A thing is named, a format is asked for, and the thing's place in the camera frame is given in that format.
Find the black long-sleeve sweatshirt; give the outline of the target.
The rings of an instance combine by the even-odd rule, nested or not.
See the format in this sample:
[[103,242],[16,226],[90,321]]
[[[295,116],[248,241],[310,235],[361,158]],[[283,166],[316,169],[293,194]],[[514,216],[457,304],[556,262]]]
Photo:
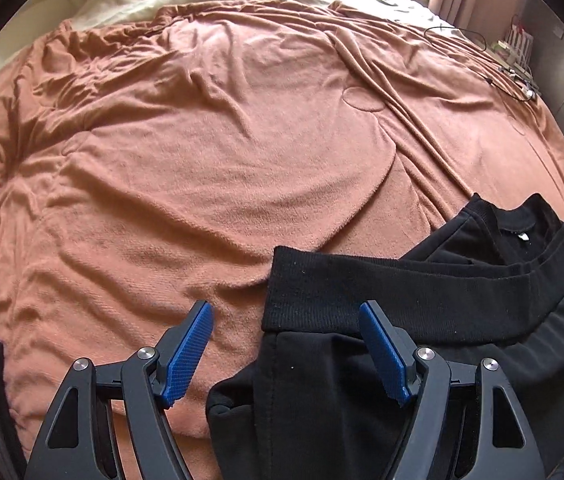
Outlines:
[[382,477],[410,414],[364,344],[367,300],[443,359],[498,362],[564,479],[564,220],[539,195],[473,197],[399,259],[276,248],[257,359],[207,399],[222,478]]

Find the rust orange bed blanket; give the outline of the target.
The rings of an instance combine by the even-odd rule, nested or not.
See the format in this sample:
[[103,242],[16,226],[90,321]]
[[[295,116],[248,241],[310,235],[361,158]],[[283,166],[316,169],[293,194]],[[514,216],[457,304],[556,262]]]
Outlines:
[[399,259],[473,198],[564,220],[564,135],[463,38],[334,3],[215,1],[55,29],[0,72],[0,341],[25,456],[67,368],[196,300],[215,327],[170,429],[259,354],[276,248]]

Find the white bedside cabinet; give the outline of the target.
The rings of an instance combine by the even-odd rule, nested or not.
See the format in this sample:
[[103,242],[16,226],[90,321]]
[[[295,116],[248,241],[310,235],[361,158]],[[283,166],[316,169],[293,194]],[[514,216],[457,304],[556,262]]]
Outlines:
[[502,61],[506,66],[518,68],[530,74],[530,58],[532,51],[533,37],[529,35],[514,35],[510,42],[498,40],[489,47],[489,52],[498,61]]

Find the cream padded headboard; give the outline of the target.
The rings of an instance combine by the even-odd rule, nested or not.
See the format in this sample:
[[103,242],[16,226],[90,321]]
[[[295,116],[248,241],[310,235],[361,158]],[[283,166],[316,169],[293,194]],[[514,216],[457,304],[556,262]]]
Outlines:
[[86,0],[27,0],[0,30],[0,70],[19,50],[76,14]]

